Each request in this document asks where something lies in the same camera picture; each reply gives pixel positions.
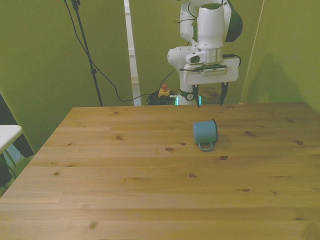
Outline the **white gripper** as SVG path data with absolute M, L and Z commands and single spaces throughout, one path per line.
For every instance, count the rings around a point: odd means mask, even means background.
M 239 58 L 224 59 L 211 65 L 186 64 L 183 68 L 183 82 L 193 85 L 192 91 L 197 107 L 200 107 L 199 86 L 201 84 L 221 83 L 219 105 L 222 106 L 228 92 L 228 82 L 235 82 L 239 77 Z

